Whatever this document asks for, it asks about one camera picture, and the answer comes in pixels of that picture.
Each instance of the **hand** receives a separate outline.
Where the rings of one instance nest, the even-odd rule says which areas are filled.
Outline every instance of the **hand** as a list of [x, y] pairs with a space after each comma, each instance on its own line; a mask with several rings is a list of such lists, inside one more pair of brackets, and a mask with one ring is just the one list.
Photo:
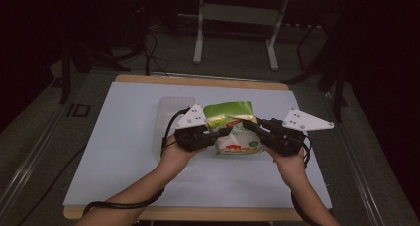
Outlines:
[[187, 165], [189, 160], [199, 152], [205, 150], [188, 152], [182, 149], [176, 142], [175, 136], [171, 135], [167, 138], [166, 146], [161, 155], [160, 165], [165, 165], [173, 170], [181, 172]]
[[300, 149], [299, 154], [289, 157], [284, 157], [268, 147], [265, 147], [265, 149], [277, 163], [281, 178], [287, 186], [294, 186], [299, 184], [299, 182], [302, 180], [306, 179], [307, 176], [305, 171], [305, 163], [303, 160], [303, 148]]

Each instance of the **gray carpet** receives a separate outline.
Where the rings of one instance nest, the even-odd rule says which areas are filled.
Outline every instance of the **gray carpet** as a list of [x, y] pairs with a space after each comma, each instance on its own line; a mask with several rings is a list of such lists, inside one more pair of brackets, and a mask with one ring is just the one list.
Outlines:
[[[154, 74], [190, 74], [264, 81], [279, 81], [302, 73], [295, 52], [296, 44], [304, 34], [297, 27], [286, 27], [280, 32], [275, 45], [280, 70], [269, 69], [264, 40], [222, 39], [205, 37], [203, 60], [200, 65], [192, 63], [195, 37], [184, 34], [154, 32], [157, 37], [156, 62], [151, 61]], [[323, 36], [317, 31], [302, 48], [306, 64], [316, 56]], [[148, 37], [151, 50], [154, 39]], [[132, 74], [143, 74], [145, 57], [125, 63]], [[73, 225], [63, 217], [63, 200], [81, 155], [78, 155], [63, 172], [51, 189], [56, 176], [65, 164], [88, 142], [90, 133], [101, 110], [111, 82], [120, 74], [97, 65], [88, 74], [75, 75], [74, 82], [83, 83], [74, 87], [73, 96], [67, 105], [59, 105], [60, 90], [47, 88], [35, 101], [0, 135], [0, 186], [4, 189], [13, 173], [36, 144], [39, 136], [58, 116], [53, 132], [42, 153], [42, 158], [19, 194], [16, 203], [8, 211], [3, 225], [17, 225], [23, 217], [36, 208], [23, 225]], [[314, 76], [296, 86], [290, 86], [302, 109], [316, 116], [332, 119], [331, 99], [320, 93], [315, 84], [319, 76]], [[327, 183], [333, 211], [342, 225], [371, 225], [366, 205], [361, 193], [370, 193], [380, 212], [384, 225], [418, 225], [405, 196], [397, 184], [380, 145], [361, 110], [350, 85], [346, 85], [345, 99], [348, 107], [342, 108], [343, 124], [331, 131], [313, 132], [310, 137], [314, 144], [322, 174]], [[67, 116], [70, 104], [90, 105], [87, 117]], [[353, 175], [354, 166], [349, 162], [356, 157], [360, 175]], [[357, 185], [362, 181], [367, 188]], [[46, 191], [47, 196], [38, 200]], [[179, 223], [161, 223], [179, 225]], [[302, 225], [302, 223], [276, 222], [275, 225]]]

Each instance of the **snack bag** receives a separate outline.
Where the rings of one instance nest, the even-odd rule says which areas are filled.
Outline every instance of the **snack bag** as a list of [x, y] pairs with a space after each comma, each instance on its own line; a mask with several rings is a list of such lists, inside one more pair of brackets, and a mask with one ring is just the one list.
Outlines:
[[228, 136], [220, 137], [216, 141], [217, 154], [255, 154], [263, 150], [257, 135], [242, 125], [244, 119], [257, 122], [250, 101], [208, 105], [203, 111], [210, 131], [233, 127]]

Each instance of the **white paper sheet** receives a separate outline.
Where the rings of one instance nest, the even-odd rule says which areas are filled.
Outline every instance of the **white paper sheet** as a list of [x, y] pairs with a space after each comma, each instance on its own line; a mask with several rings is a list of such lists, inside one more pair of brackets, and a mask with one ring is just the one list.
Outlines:
[[[297, 107], [291, 91], [114, 82], [64, 206], [105, 200], [157, 165], [153, 147], [160, 146], [153, 146], [154, 124], [158, 102], [164, 96], [194, 97], [203, 107], [249, 100], [254, 114], [261, 119], [283, 119], [292, 107]], [[313, 153], [307, 173], [321, 199], [331, 208]], [[194, 157], [153, 205], [293, 207], [290, 190], [268, 153], [224, 156], [215, 155], [212, 147]]]

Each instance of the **human arm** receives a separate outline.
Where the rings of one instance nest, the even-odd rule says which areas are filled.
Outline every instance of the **human arm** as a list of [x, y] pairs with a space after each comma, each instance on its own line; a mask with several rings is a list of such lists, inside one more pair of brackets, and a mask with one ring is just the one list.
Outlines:
[[320, 225], [340, 225], [325, 207], [306, 175], [303, 148], [298, 155], [290, 157], [284, 157], [270, 148], [265, 149], [277, 163], [281, 178], [290, 188], [303, 212]]
[[[167, 143], [173, 142], [175, 137], [170, 136]], [[196, 153], [184, 151], [177, 143], [166, 147], [160, 162], [150, 173], [106, 201], [130, 204], [152, 198], [182, 172]], [[76, 226], [132, 225], [144, 209], [93, 208], [77, 222]]]

